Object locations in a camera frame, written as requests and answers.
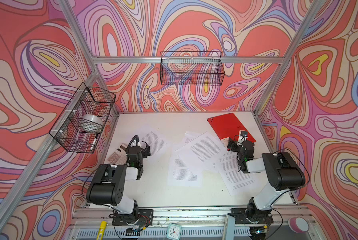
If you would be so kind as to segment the printed paper sheet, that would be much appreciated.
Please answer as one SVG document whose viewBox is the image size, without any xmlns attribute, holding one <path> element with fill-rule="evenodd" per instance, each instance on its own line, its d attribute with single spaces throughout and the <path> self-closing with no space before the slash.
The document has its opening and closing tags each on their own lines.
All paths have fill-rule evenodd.
<svg viewBox="0 0 358 240">
<path fill-rule="evenodd" d="M 179 145 L 173 145 L 172 147 L 167 184 L 176 187 L 200 188 L 203 183 L 202 173 L 199 171 L 192 171 L 187 167 L 186 163 L 176 153 L 176 150 L 179 147 Z"/>
<path fill-rule="evenodd" d="M 257 178 L 253 174 L 243 173 L 237 163 L 237 154 L 222 151 L 216 160 L 219 174 L 230 194 L 230 196 L 246 195 L 254 197 L 257 193 Z"/>
<path fill-rule="evenodd" d="M 186 144 L 190 143 L 194 139 L 198 138 L 202 134 L 195 133 L 195 132 L 186 132 L 183 139 L 182 139 L 182 146 L 185 146 Z"/>
<path fill-rule="evenodd" d="M 158 130 L 151 127 L 142 129 L 140 140 L 150 146 L 151 155 L 147 158 L 148 162 L 157 162 L 164 154 L 171 152 L 171 143 Z"/>
<path fill-rule="evenodd" d="M 219 172 L 218 160 L 226 152 L 222 142 L 209 132 L 196 137 L 176 150 L 176 154 L 191 170 Z"/>
</svg>

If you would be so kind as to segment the red folder with black interior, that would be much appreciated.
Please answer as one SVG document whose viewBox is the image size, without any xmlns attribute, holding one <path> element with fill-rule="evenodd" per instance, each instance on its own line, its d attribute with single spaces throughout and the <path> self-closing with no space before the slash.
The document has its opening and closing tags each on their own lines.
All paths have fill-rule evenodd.
<svg viewBox="0 0 358 240">
<path fill-rule="evenodd" d="M 207 119 L 207 122 L 220 140 L 225 138 L 234 139 L 239 131 L 246 131 L 248 133 L 248 140 L 253 143 L 256 142 L 255 138 L 249 133 L 234 113 L 211 117 Z"/>
</svg>

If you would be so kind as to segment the printed paper sheet back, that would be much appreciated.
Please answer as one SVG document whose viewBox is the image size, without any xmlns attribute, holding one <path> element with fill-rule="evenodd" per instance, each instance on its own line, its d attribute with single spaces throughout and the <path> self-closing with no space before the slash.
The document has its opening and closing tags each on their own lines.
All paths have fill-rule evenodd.
<svg viewBox="0 0 358 240">
<path fill-rule="evenodd" d="M 202 134 L 195 133 L 195 132 L 186 132 L 183 139 L 182 139 L 182 146 L 185 146 L 186 144 L 190 143 L 194 139 L 198 138 Z"/>
</svg>

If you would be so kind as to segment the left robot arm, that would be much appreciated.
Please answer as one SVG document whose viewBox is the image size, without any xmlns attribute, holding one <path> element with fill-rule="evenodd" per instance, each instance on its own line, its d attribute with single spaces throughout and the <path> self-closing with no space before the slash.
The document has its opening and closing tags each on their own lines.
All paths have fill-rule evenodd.
<svg viewBox="0 0 358 240">
<path fill-rule="evenodd" d="M 139 206 L 125 194 L 126 181 L 138 181 L 144 172 L 144 159 L 151 155 L 148 143 L 133 136 L 126 147 L 126 163 L 103 164 L 98 167 L 88 187 L 86 200 L 90 204 L 112 208 L 125 216 L 139 216 Z"/>
</svg>

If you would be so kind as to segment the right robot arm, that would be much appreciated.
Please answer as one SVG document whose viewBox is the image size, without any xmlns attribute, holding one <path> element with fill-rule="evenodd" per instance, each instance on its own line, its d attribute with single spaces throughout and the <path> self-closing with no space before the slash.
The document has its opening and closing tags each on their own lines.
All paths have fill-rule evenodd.
<svg viewBox="0 0 358 240">
<path fill-rule="evenodd" d="M 248 140 L 248 133 L 240 131 L 239 138 L 228 138 L 227 150 L 237 153 L 238 170 L 244 174 L 265 172 L 268 183 L 249 200 L 245 214 L 248 218 L 268 216 L 272 205 L 290 191 L 303 188 L 305 174 L 287 152 L 263 153 L 254 158 L 255 144 Z"/>
</svg>

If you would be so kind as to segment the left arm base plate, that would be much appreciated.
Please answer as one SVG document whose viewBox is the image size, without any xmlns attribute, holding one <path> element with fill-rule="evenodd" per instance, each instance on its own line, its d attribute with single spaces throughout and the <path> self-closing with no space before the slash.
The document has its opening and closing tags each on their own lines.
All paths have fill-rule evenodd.
<svg viewBox="0 0 358 240">
<path fill-rule="evenodd" d="M 113 226 L 139 226 L 141 228 L 150 226 L 153 223 L 153 216 L 153 209 L 141 209 L 134 210 L 129 215 L 114 212 L 109 215 L 109 218 L 112 219 Z"/>
</svg>

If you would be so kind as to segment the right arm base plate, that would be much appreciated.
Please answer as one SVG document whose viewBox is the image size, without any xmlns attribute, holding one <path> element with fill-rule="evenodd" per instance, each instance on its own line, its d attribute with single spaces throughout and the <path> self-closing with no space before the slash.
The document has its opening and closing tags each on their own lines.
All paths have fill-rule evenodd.
<svg viewBox="0 0 358 240">
<path fill-rule="evenodd" d="M 235 218 L 236 225 L 271 225 L 274 223 L 271 211 L 232 208 L 229 216 Z"/>
</svg>

